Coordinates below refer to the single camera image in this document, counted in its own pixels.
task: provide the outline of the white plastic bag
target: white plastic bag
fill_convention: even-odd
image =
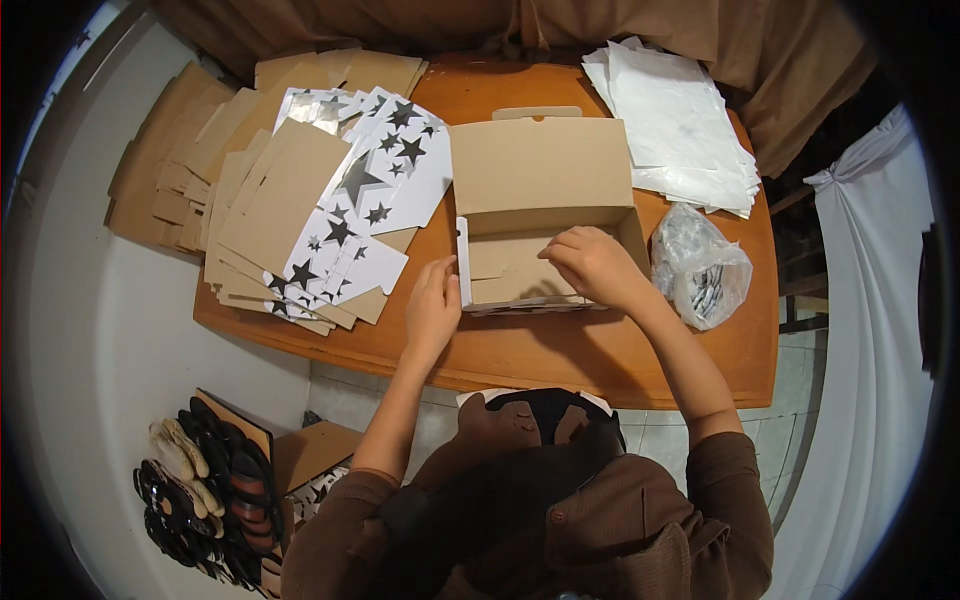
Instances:
[[[750,258],[690,204],[676,203],[663,216],[651,255],[654,285],[686,324],[713,329],[747,298]]]

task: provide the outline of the hand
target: hand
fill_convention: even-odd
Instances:
[[[456,256],[434,260],[420,271],[407,302],[407,348],[436,362],[460,322],[460,278]]]
[[[598,228],[575,227],[537,254],[556,267],[577,294],[630,313],[663,295],[620,244]]]

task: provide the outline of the white wall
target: white wall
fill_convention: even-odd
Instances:
[[[152,22],[108,59],[66,128],[4,290],[4,419],[79,558],[110,598],[249,598],[163,556],[132,470],[147,427],[203,387],[278,431],[300,426],[308,361],[193,322],[198,266],[114,237],[107,189],[128,140],[189,60]]]

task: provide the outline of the orange wooden table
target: orange wooden table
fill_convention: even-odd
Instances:
[[[411,98],[450,125],[489,120],[497,108],[570,106],[584,116],[610,116],[579,67],[452,59],[430,65]],[[741,143],[752,150],[730,113]],[[649,237],[670,207],[663,197],[634,190]],[[273,315],[229,308],[198,281],[194,319],[205,326],[273,348],[349,369],[391,376],[404,345],[404,308],[425,263],[454,252],[453,190],[430,224],[417,232],[410,260],[374,326],[357,322],[321,337]],[[754,264],[746,301],[725,323],[697,339],[727,378],[740,408],[768,406],[777,365],[777,263],[761,188],[750,220],[724,211],[708,218]],[[613,310],[552,315],[471,317],[460,328],[428,383],[459,391],[562,387],[586,390],[618,408],[675,408],[650,344],[636,325]]]

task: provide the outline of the brown shirt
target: brown shirt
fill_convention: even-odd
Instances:
[[[570,407],[555,434],[562,443],[585,422]],[[474,396],[460,430],[424,463],[411,485],[432,492],[450,476],[518,448],[539,445],[523,401],[486,411]],[[689,499],[656,462],[626,454],[550,507],[543,521],[456,567],[438,598],[759,598],[769,587],[773,530],[760,491],[754,444],[721,433],[687,458]],[[396,482],[351,471],[287,550],[286,600],[347,600],[365,588],[389,542],[375,517]]]

